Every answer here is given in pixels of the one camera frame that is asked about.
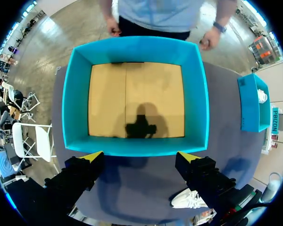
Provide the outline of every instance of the wristwatch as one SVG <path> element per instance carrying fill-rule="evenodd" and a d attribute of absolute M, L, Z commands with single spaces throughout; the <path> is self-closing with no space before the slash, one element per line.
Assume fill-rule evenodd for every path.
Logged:
<path fill-rule="evenodd" d="M 224 33 L 226 31 L 226 28 L 221 26 L 219 23 L 214 22 L 213 26 L 216 27 L 221 33 Z"/>

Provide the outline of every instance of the light blue shirt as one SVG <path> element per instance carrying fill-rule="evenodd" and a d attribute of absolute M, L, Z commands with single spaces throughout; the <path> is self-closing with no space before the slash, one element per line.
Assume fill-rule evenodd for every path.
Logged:
<path fill-rule="evenodd" d="M 118 0 L 121 17 L 162 32 L 188 32 L 196 26 L 204 0 Z"/>

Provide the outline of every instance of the white tissue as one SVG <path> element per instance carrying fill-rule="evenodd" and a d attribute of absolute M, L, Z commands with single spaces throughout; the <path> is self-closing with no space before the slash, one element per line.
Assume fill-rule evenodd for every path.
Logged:
<path fill-rule="evenodd" d="M 267 95 L 263 90 L 258 89 L 258 98 L 259 98 L 259 103 L 263 104 L 267 101 Z"/>

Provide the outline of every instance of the black pants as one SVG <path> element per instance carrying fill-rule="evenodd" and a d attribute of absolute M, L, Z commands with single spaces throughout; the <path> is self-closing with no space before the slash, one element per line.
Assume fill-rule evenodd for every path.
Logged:
<path fill-rule="evenodd" d="M 179 40 L 186 40 L 190 32 L 160 32 L 155 30 L 150 30 L 144 27 L 140 27 L 139 25 L 130 22 L 119 17 L 119 29 L 122 31 L 120 34 L 121 37 L 124 36 L 159 36 L 165 38 L 172 38 L 172 39 L 179 39 Z"/>

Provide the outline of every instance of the label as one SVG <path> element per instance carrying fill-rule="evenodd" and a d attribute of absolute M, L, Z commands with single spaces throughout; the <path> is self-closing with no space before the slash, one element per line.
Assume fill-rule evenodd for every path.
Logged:
<path fill-rule="evenodd" d="M 273 120 L 272 120 L 272 134 L 278 134 L 279 129 L 279 108 L 273 108 Z"/>

